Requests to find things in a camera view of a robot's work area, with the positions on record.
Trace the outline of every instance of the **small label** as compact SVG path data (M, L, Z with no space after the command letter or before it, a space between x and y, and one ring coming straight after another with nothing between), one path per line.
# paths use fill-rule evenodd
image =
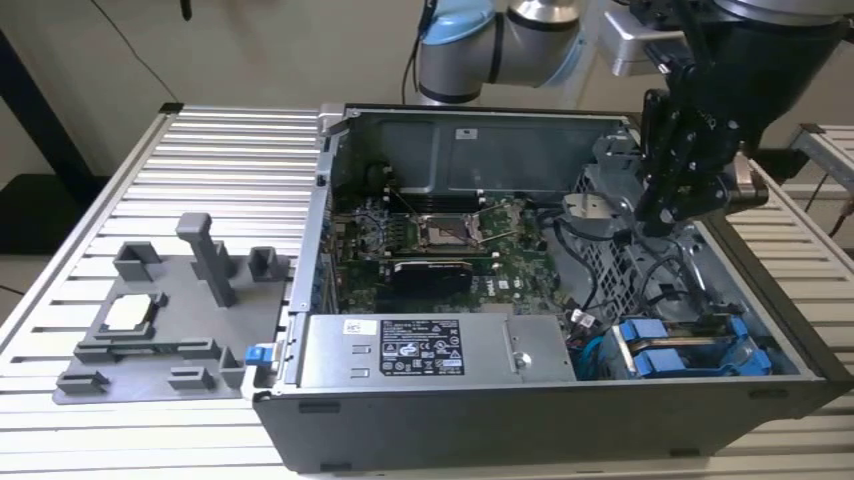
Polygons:
M345 320L345 335L377 335L377 320Z
M458 140L477 140L478 139L478 129L477 128L458 128L457 129L457 139Z
M459 320L383 320L381 352L386 376L466 373Z
M585 328L593 327L593 324L597 321L597 317L584 312L578 308L573 311L573 316L570 317L570 319L573 323L578 323Z

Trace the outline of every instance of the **white wall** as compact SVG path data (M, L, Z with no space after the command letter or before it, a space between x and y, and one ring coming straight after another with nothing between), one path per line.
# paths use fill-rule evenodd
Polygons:
M178 0L99 3L185 103L399 102L421 1L197 0L189 23ZM88 0L3 0L0 28L91 167L110 173L166 91ZM483 104L554 108L560 98L490 87ZM0 178L7 170L0 162Z

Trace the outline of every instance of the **aluminum workbench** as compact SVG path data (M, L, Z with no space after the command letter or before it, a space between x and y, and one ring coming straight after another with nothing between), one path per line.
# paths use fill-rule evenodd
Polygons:
M849 192L854 193L854 127L802 125L792 150L801 151Z
M318 112L185 107L162 113L0 327L0 472L24 479L295 478L249 401L56 406L56 376L117 272L125 241L189 254L178 217L203 210L230 252L294 260L318 154ZM854 263L776 185L732 223L854 371ZM283 300L287 305L290 293ZM386 478L854 478L854 395L768 423L710 459L387 472Z

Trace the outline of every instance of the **power supply label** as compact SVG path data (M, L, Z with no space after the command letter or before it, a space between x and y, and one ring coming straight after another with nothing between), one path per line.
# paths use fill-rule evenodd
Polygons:
M379 334L383 375L466 374L459 320L383 320Z

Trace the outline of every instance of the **blue latch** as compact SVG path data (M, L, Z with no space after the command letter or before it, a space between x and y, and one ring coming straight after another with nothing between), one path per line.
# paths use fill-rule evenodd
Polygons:
M750 332L748 332L748 325L745 325L742 317L737 317L736 315L730 317L730 327L733 328L733 333L738 338L750 336Z
M620 329L624 334L624 340L628 342L646 338L669 337L665 322L657 318L633 318L621 324Z
M258 345L249 347L243 360L247 365L270 367L273 365L273 347L261 347Z
M722 369L734 371L742 376L764 376L772 374L772 359L757 346L753 338L745 337L736 342L724 357Z
M641 352L636 357L636 368L645 378L677 377L690 372L676 348Z

